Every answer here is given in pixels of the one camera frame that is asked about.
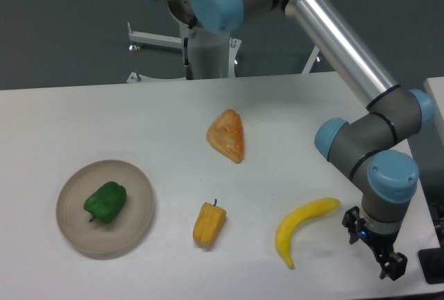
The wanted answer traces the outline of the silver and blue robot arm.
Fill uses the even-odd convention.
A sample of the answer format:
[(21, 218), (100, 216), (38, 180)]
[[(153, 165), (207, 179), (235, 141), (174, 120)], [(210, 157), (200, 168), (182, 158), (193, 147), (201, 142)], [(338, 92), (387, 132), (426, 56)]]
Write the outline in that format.
[(250, 18), (280, 8), (302, 26), (367, 110), (353, 123), (325, 122), (314, 138), (322, 156), (362, 193), (361, 205), (345, 212), (343, 225), (351, 243), (362, 241), (372, 250), (382, 278), (400, 278), (407, 257), (393, 245), (416, 192), (419, 169), (395, 146), (433, 121), (430, 97), (402, 88), (328, 0), (165, 1), (182, 24), (180, 49), (188, 80), (227, 77), (230, 34)]

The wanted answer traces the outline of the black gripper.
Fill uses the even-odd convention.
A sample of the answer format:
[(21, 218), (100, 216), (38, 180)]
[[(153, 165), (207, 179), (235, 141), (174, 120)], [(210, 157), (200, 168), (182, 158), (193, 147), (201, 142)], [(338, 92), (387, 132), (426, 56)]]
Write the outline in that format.
[(377, 262), (381, 267), (380, 279), (389, 277), (396, 281), (404, 275), (407, 267), (407, 257), (400, 252), (394, 252), (394, 243), (399, 233), (399, 222), (384, 223), (372, 218), (362, 218), (357, 206), (347, 210), (343, 216), (342, 225), (347, 228), (349, 244), (362, 240), (377, 252)]

